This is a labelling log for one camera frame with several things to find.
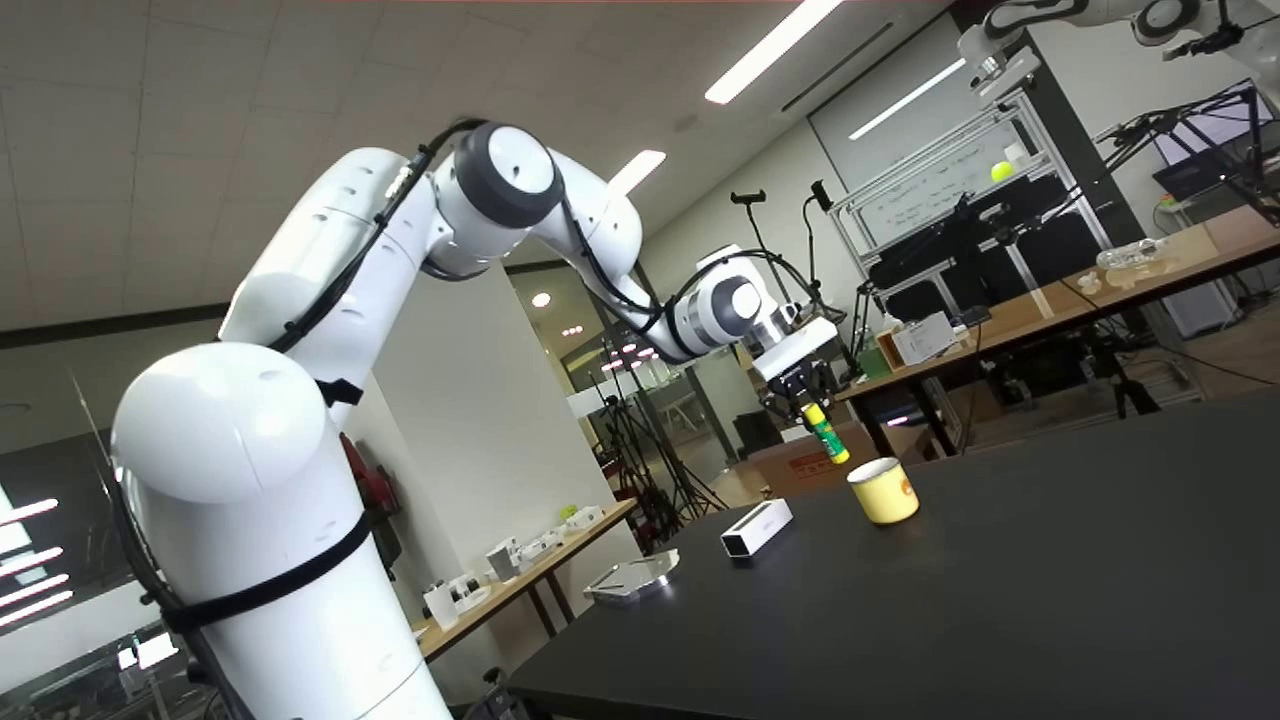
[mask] ceiling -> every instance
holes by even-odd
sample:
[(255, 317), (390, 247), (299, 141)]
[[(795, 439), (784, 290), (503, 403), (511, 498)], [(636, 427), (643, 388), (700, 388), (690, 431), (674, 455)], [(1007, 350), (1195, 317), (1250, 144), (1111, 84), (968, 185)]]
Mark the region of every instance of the ceiling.
[(0, 332), (223, 303), (343, 149), (511, 119), (668, 223), (942, 0), (848, 0), (734, 106), (787, 0), (4, 0)]

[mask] black table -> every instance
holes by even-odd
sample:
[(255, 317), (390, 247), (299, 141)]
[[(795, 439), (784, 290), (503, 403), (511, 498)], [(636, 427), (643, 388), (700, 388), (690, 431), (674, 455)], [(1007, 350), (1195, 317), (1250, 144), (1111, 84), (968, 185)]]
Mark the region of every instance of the black table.
[(1280, 715), (1280, 392), (910, 469), (877, 532), (792, 501), (753, 568), (593, 609), (511, 691), (569, 715)]

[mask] small bottle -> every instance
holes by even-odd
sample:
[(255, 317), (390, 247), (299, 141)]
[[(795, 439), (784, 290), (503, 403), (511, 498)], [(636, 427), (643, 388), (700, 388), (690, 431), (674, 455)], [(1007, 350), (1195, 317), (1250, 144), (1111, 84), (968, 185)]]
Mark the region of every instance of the small bottle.
[(848, 466), (848, 450), (836, 438), (826, 411), (819, 403), (800, 403), (800, 418), (809, 419), (812, 438), (826, 450), (831, 466)]

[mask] yellow cup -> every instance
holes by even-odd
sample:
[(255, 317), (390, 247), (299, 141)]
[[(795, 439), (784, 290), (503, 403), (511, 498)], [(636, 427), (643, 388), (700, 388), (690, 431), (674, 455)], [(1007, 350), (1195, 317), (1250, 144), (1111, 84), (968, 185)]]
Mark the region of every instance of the yellow cup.
[(896, 455), (851, 469), (848, 483), (870, 524), (900, 524), (919, 514), (919, 498)]

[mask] robotic arm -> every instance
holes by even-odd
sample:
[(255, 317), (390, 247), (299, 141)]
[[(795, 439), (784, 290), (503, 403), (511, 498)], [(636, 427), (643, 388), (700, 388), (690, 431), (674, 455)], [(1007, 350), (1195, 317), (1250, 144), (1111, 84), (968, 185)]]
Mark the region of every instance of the robotic arm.
[(127, 532), (153, 558), (134, 578), (253, 715), (449, 715), (368, 539), (338, 419), (421, 273), (469, 279), (524, 242), (670, 363), (753, 336), (759, 378), (792, 388), (836, 336), (826, 320), (792, 332), (731, 252), (660, 303), (631, 279), (636, 210), (521, 127), (454, 126), (416, 161), (349, 154), (253, 264), (220, 346), (144, 369), (111, 427)]
[(1190, 40), (1164, 54), (1164, 59), (1222, 54), (1255, 77), (1255, 87), (1271, 106), (1280, 106), (1280, 23), (1261, 0), (1002, 0), (958, 40), (958, 54), (968, 59), (989, 59), (1011, 36), (1046, 20), (1078, 30), (1128, 23), (1130, 40), (1142, 50), (1188, 34)]

